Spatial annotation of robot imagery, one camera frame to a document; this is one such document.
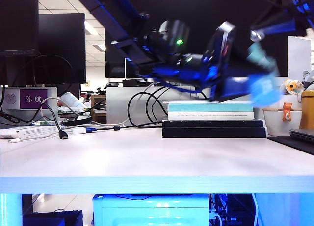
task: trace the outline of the computer monitor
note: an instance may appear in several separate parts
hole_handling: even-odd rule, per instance
[[[27,84],[86,82],[84,14],[39,15],[39,52]]]
[[[228,21],[237,27],[229,67],[232,76],[242,77],[254,66],[244,63],[250,40],[250,26],[271,5],[265,0],[130,0],[140,13],[150,15],[142,36],[151,28],[159,29],[168,19],[184,21],[190,28],[185,53],[203,54],[204,49],[218,26]],[[288,75],[287,35],[267,36],[262,46],[278,64],[281,76]]]
[[[0,57],[36,55],[38,0],[0,0]]]
[[[105,66],[106,78],[125,78],[125,63],[122,62],[106,62]]]

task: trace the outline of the black book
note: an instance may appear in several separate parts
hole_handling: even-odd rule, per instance
[[[163,138],[266,138],[264,127],[162,128]]]
[[[163,128],[211,128],[211,127],[264,127],[263,121],[254,120],[226,120],[226,121],[180,121],[162,120]]]

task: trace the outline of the white book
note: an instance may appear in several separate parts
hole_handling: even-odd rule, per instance
[[[169,120],[252,120],[254,112],[169,112]]]

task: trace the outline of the orange figurine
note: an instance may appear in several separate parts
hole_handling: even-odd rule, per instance
[[[283,116],[283,121],[290,121],[291,122],[291,107],[292,107],[292,102],[284,103],[284,116]]]

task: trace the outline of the light blue book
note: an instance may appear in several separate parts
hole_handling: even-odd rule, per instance
[[[253,106],[250,102],[187,102],[169,103],[169,112],[251,112]]]

